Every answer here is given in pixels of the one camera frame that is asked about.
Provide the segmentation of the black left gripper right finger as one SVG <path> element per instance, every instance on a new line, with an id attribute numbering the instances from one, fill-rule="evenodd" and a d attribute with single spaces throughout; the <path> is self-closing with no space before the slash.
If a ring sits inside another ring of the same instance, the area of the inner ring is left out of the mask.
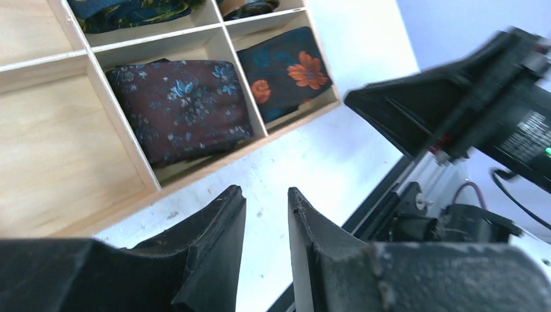
<path id="1" fill-rule="evenodd" d="M 288 190 L 297 311 L 549 311 L 550 280 L 508 244 L 363 242 Z"/>

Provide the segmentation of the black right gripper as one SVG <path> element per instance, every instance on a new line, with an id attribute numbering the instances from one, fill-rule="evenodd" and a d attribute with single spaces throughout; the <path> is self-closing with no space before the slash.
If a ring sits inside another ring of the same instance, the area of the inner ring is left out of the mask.
<path id="1" fill-rule="evenodd" d="M 469 56 L 351 90 L 345 105 L 405 156 L 435 152 L 439 164 L 475 148 L 550 191 L 550 41 L 512 27 Z"/>

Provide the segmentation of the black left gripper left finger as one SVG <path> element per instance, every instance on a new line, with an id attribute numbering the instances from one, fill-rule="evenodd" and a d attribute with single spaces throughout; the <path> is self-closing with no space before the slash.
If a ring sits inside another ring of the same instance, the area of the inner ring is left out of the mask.
<path id="1" fill-rule="evenodd" d="M 231 185 L 133 248 L 3 239 L 2 311 L 234 311 L 246 199 Z"/>

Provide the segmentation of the brown blue floral tie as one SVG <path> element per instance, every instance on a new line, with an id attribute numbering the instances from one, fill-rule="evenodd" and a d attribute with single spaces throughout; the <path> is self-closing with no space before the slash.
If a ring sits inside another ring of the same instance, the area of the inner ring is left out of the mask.
<path id="1" fill-rule="evenodd" d="M 224 21 L 239 20 L 272 13 L 280 5 L 279 0 L 219 0 L 218 8 Z"/>
<path id="2" fill-rule="evenodd" d="M 163 58 L 105 75 L 154 168 L 226 152 L 253 136 L 231 62 Z"/>

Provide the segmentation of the wooden compartment organizer box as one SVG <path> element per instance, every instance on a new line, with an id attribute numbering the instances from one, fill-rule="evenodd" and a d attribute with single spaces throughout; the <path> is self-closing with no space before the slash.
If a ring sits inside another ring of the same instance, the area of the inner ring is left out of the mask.
<path id="1" fill-rule="evenodd" d="M 237 52 L 310 27 L 303 1 L 224 21 L 217 1 L 172 21 L 83 32 L 68 1 L 1 2 L 1 237 L 93 235 L 227 166 L 340 103 L 332 86 L 263 121 Z M 160 59 L 233 64 L 253 136 L 226 152 L 154 168 L 106 78 Z"/>

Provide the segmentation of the black orange floral rolled tie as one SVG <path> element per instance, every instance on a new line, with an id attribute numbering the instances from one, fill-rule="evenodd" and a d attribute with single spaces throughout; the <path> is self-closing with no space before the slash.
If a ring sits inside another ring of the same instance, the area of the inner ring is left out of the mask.
<path id="1" fill-rule="evenodd" d="M 264 122 L 290 114 L 333 82 L 310 27 L 300 27 L 237 52 Z"/>

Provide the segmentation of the brown blue floral rolled tie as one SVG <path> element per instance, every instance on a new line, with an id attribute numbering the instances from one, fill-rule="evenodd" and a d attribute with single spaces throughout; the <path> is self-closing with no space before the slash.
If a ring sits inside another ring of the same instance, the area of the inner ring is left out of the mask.
<path id="1" fill-rule="evenodd" d="M 218 8 L 224 21 L 239 20 L 272 13 L 280 5 L 279 0 L 219 0 Z"/>

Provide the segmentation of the blue yellow floral rolled tie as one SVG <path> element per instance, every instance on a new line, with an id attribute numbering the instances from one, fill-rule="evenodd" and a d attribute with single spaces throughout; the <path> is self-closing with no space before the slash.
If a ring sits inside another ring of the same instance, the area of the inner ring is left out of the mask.
<path id="1" fill-rule="evenodd" d="M 101 34 L 164 23 L 189 16 L 202 0 L 85 0 L 68 1 L 83 32 Z"/>

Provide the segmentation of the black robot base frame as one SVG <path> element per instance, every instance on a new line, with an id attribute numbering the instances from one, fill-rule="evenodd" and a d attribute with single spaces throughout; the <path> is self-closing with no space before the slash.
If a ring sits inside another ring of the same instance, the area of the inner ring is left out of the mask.
<path id="1" fill-rule="evenodd" d="M 378 237 L 395 214 L 426 215 L 428 204 L 422 191 L 421 175 L 430 161 L 428 153 L 414 161 L 403 156 L 352 213 L 342 229 L 363 241 Z"/>

